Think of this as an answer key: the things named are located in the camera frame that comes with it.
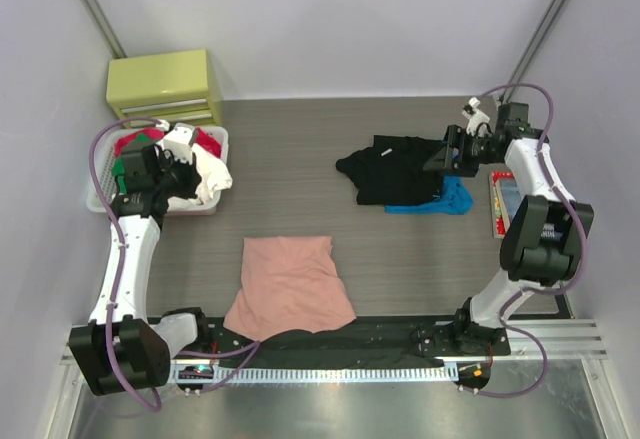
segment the yellow container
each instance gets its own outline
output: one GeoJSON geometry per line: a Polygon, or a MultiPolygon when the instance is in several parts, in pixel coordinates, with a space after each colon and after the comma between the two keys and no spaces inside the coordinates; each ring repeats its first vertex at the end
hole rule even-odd
{"type": "Polygon", "coordinates": [[[206,49],[112,60],[107,102],[119,118],[222,125],[222,98],[206,49]]]}

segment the wooden floor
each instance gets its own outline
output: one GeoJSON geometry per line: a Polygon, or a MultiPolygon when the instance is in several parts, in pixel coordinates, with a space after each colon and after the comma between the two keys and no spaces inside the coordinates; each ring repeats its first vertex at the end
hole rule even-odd
{"type": "MultiPolygon", "coordinates": [[[[333,236],[333,258],[356,313],[452,314],[498,269],[488,168],[463,179],[465,216],[391,215],[358,206],[335,161],[374,134],[439,138],[463,123],[464,98],[313,99],[225,104],[233,188],[213,216],[169,217],[154,254],[148,313],[200,306],[222,316],[240,288],[244,237],[333,236]]],[[[484,101],[487,113],[495,109],[484,101]]],[[[521,312],[557,312],[534,297],[521,312]]]]}

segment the white cloth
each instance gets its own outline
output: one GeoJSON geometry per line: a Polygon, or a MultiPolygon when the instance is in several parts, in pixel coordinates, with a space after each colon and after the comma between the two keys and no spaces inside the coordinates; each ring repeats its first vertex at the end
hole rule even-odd
{"type": "Polygon", "coordinates": [[[170,197],[169,211],[180,211],[192,205],[207,204],[213,200],[216,191],[229,189],[233,184],[229,169],[222,160],[205,151],[199,144],[194,144],[191,149],[196,156],[196,171],[202,178],[196,187],[197,198],[170,197]]]}

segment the laundry basket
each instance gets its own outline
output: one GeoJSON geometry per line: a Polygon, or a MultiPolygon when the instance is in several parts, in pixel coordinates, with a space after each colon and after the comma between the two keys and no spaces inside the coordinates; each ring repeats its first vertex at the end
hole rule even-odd
{"type": "MultiPolygon", "coordinates": [[[[224,127],[218,126],[201,126],[200,129],[206,132],[209,136],[213,137],[222,146],[220,159],[226,164],[227,156],[229,155],[229,134],[227,133],[227,130],[224,127]]],[[[116,161],[113,147],[118,139],[124,136],[128,136],[129,134],[133,134],[134,132],[135,131],[132,129],[115,130],[102,140],[102,144],[96,151],[96,172],[98,174],[98,179],[100,180],[100,186],[102,187],[105,196],[109,200],[111,200],[114,194],[118,192],[118,186],[116,185],[116,181],[111,174],[111,169],[113,168],[113,165],[116,161]]],[[[169,211],[167,212],[167,215],[198,216],[213,214],[214,212],[216,212],[216,206],[220,201],[220,192],[221,191],[216,191],[213,195],[213,200],[211,202],[208,202],[207,204],[192,205],[179,211],[169,211]]],[[[104,210],[104,207],[102,207],[100,199],[98,199],[98,194],[96,193],[95,187],[93,187],[91,177],[89,177],[87,208],[91,212],[106,212],[104,210]]]]}

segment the green cloth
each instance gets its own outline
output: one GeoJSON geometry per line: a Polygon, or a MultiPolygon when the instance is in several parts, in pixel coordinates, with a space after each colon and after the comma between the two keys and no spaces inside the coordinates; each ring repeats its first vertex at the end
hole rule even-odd
{"type": "MultiPolygon", "coordinates": [[[[145,134],[138,134],[133,142],[154,142],[149,136],[145,134]]],[[[124,165],[122,165],[122,158],[117,157],[116,162],[113,163],[111,168],[111,175],[115,178],[118,185],[118,194],[126,194],[127,188],[124,185],[124,165]]]]}

